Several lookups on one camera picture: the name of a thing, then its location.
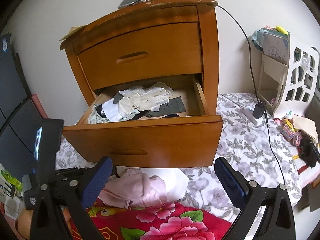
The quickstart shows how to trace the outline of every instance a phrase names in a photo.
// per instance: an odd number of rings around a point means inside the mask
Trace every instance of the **power strip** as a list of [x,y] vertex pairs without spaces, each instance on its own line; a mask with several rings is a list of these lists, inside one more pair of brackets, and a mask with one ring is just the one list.
[[256,119],[252,113],[253,113],[253,108],[251,106],[246,106],[244,109],[243,109],[243,113],[244,115],[251,121],[254,123],[254,125],[260,125],[262,124],[262,121],[263,121],[263,116],[260,117],[259,119]]

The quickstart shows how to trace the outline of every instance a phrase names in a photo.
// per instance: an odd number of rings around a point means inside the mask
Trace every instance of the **beige paper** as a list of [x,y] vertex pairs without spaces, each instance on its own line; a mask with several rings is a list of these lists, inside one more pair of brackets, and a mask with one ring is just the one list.
[[82,26],[76,26],[76,27],[72,27],[70,29],[70,31],[68,32],[67,35],[63,36],[59,41],[63,41],[67,38],[69,38],[72,34],[76,33],[78,30],[80,30],[81,28],[85,27],[86,25],[82,25]]
[[305,117],[300,117],[297,115],[292,115],[293,128],[295,130],[302,130],[311,138],[315,143],[318,143],[318,134],[316,130],[315,121],[312,121]]

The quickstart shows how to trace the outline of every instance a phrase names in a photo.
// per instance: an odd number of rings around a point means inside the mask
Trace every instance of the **wooden dresser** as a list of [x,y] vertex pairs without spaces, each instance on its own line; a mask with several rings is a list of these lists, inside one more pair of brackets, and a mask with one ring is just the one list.
[[[223,121],[215,115],[216,0],[152,0],[123,8],[62,42],[90,106],[63,135],[89,162],[152,168],[211,166]],[[120,90],[163,82],[181,96],[180,118],[87,124],[94,104]]]

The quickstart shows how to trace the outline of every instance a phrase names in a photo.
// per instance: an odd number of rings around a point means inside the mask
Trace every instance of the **drawer handle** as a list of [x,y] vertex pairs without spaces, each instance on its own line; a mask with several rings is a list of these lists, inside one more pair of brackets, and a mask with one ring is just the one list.
[[109,150],[109,154],[114,155],[147,155],[144,150]]
[[123,64],[123,63],[131,62],[131,61],[135,61],[135,60],[139,60],[147,57],[149,57],[149,53],[145,51],[140,51],[140,52],[135,52],[132,54],[122,56],[118,58],[116,62],[117,64]]

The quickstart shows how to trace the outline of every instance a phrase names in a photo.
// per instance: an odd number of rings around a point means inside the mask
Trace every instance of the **screw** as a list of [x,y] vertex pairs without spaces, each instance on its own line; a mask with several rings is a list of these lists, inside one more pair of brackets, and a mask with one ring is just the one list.
[[287,187],[284,184],[280,184],[280,189],[285,190]]
[[72,180],[72,181],[70,181],[69,185],[70,185],[71,187],[75,187],[75,186],[78,185],[78,181],[77,181],[77,180]]
[[251,187],[257,187],[257,186],[258,186],[258,183],[255,182],[254,180],[251,180],[251,181],[249,182],[249,185],[250,185]]
[[48,188],[48,185],[47,184],[42,184],[40,188],[41,188],[41,190],[46,190]]

